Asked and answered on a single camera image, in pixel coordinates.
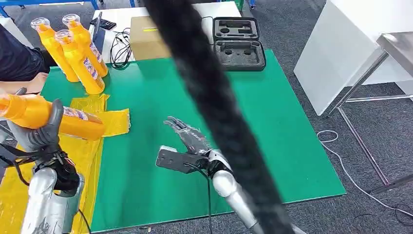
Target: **gray carpet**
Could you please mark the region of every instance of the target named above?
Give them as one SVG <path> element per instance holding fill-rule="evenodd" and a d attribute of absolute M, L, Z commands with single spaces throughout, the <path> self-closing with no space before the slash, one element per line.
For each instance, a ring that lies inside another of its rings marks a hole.
<path fill-rule="evenodd" d="M 129 7 L 129 1 L 105 0 L 105 8 Z M 252 10 L 261 28 L 261 41 L 265 48 L 274 50 L 288 80 L 294 89 L 316 132 L 335 130 L 339 139 L 328 143 L 331 149 L 343 157 L 348 172 L 365 189 L 380 185 L 378 176 L 359 148 L 344 121 L 336 113 L 333 118 L 319 117 L 293 73 L 294 66 L 303 50 L 311 31 L 317 22 L 325 0 L 257 0 L 257 8 Z M 248 15 L 245 2 L 244 15 Z M 34 46 L 41 46 L 36 32 L 29 22 L 35 17 L 47 17 L 56 29 L 64 28 L 61 16 L 77 13 L 82 23 L 87 25 L 93 15 L 89 3 L 85 6 L 27 6 L 6 7 L 5 10 L 16 19 L 16 24 Z M 357 96 L 402 94 L 393 83 L 362 87 Z M 413 103 L 410 100 L 393 100 L 370 103 L 350 103 L 344 107 L 348 117 L 363 137 L 366 145 L 389 179 L 413 173 Z M 393 211 L 378 205 L 358 191 L 345 176 L 338 159 L 329 154 L 347 193 L 344 196 L 308 201 L 286 206 L 293 222 L 309 234 L 411 234 L 412 227 L 400 224 Z M 389 205 L 411 204 L 412 185 L 379 194 L 377 197 Z M 234 214 L 213 217 L 213 233 L 250 233 Z M 111 234 L 148 233 L 147 228 L 128 228 Z M 151 227 L 154 234 L 207 234 L 208 220 L 196 219 Z"/>

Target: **dark sleeve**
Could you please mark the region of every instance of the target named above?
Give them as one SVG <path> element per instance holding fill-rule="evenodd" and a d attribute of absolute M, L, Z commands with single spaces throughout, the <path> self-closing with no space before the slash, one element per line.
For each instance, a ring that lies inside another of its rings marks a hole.
<path fill-rule="evenodd" d="M 39 72 L 48 73 L 37 49 L 20 43 L 0 24 L 0 81 L 30 81 Z"/>

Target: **bottle cap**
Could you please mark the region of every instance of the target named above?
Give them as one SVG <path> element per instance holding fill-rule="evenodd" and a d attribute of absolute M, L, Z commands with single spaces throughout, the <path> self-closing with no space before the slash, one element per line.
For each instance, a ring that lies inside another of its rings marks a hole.
<path fill-rule="evenodd" d="M 56 32 L 55 39 L 60 44 L 69 44 L 73 42 L 73 33 L 67 29 L 63 29 Z"/>
<path fill-rule="evenodd" d="M 50 21 L 43 17 L 32 20 L 30 26 L 38 32 L 44 32 L 51 29 Z"/>
<path fill-rule="evenodd" d="M 76 14 L 65 15 L 62 22 L 69 28 L 76 27 L 80 25 L 80 17 Z"/>

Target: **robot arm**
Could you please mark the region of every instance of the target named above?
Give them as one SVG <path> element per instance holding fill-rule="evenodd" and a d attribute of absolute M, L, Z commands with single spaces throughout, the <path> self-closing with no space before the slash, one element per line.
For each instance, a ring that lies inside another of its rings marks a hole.
<path fill-rule="evenodd" d="M 26 90 L 17 93 L 22 95 Z M 11 132 L 26 152 L 0 144 L 0 167 L 15 167 L 20 180 L 29 186 L 29 200 L 20 233 L 70 233 L 79 209 L 85 181 L 59 146 L 57 135 L 63 115 L 59 100 L 52 105 L 47 124 L 39 129 L 22 128 L 8 121 Z M 19 166 L 35 162 L 28 183 Z"/>
<path fill-rule="evenodd" d="M 251 229 L 255 234 L 263 234 L 264 232 L 260 224 L 248 206 L 247 194 L 235 180 L 231 167 L 221 152 L 219 150 L 211 150 L 208 161 L 216 165 L 214 168 L 224 167 L 224 170 L 210 171 L 215 191 L 225 198 L 228 205 L 248 229 Z"/>
<path fill-rule="evenodd" d="M 56 171 L 48 167 L 37 171 L 30 181 L 29 200 L 20 233 L 70 233 L 85 184 L 83 176 L 78 176 L 77 188 L 55 194 Z"/>
<path fill-rule="evenodd" d="M 264 234 L 249 206 L 250 196 L 235 179 L 231 166 L 221 151 L 211 149 L 209 142 L 198 129 L 177 118 L 168 117 L 164 123 L 179 135 L 188 151 L 179 153 L 175 148 L 163 145 L 158 152 L 156 165 L 185 174 L 197 171 L 187 164 L 204 169 L 212 180 L 215 191 L 226 200 L 244 225 L 255 234 Z M 294 225 L 292 229 L 296 234 L 304 233 Z"/>

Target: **black phone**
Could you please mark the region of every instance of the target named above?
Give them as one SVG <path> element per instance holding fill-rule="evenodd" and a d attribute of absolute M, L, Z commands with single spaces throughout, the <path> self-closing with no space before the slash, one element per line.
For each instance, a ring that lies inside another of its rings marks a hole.
<path fill-rule="evenodd" d="M 90 24 L 96 26 L 96 20 L 97 20 L 97 18 L 94 18 L 94 19 L 90 22 Z M 99 25 L 100 25 L 100 27 L 103 28 L 103 29 L 112 30 L 113 28 L 115 28 L 116 23 L 107 21 L 107 20 L 105 20 L 105 19 L 101 19 Z"/>

